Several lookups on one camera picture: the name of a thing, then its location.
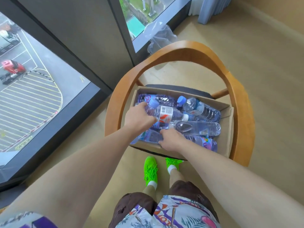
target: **blue bottle cap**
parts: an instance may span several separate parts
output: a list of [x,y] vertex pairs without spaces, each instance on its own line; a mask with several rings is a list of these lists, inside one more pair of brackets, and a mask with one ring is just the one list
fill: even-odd
[[159,106],[159,102],[155,99],[151,99],[149,101],[149,106],[153,109],[156,109]]
[[184,96],[180,96],[177,99],[178,106],[181,107],[182,105],[184,105],[186,103],[186,101],[187,101],[187,99]]

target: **foot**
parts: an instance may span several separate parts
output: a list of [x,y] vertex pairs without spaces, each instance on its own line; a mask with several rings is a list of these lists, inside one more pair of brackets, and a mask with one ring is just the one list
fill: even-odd
[[169,158],[166,157],[166,165],[167,165],[167,170],[170,174],[172,169],[177,169],[179,170],[179,165],[184,162],[183,160],[179,160],[179,159],[173,159],[173,158]]
[[146,158],[143,171],[145,176],[143,179],[146,181],[146,186],[152,185],[156,189],[158,183],[157,180],[158,168],[154,157],[148,156]]

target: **white bottle cap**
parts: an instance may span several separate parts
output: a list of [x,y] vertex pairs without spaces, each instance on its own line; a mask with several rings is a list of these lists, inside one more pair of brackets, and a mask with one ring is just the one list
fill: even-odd
[[187,122],[188,119],[189,119],[189,115],[188,115],[188,114],[183,114],[183,119],[182,119],[182,121],[183,121],[183,122]]

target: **red vehicle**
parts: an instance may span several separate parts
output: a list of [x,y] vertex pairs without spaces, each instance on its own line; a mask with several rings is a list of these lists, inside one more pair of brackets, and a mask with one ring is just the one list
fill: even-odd
[[0,76],[2,84],[8,85],[26,70],[23,65],[13,60],[5,60],[2,63],[3,69],[8,71],[5,75]]

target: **neon green sneaker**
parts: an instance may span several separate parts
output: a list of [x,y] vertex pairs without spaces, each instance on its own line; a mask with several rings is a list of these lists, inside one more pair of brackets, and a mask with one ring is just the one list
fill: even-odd
[[179,165],[184,162],[183,160],[179,160],[179,159],[174,159],[174,158],[169,158],[166,157],[166,165],[167,165],[167,169],[170,165],[174,165],[177,170],[179,170]]
[[146,186],[150,181],[154,181],[156,182],[156,184],[158,183],[157,181],[158,168],[157,168],[156,160],[153,156],[148,156],[146,158],[143,171],[145,175],[143,179],[146,181]]

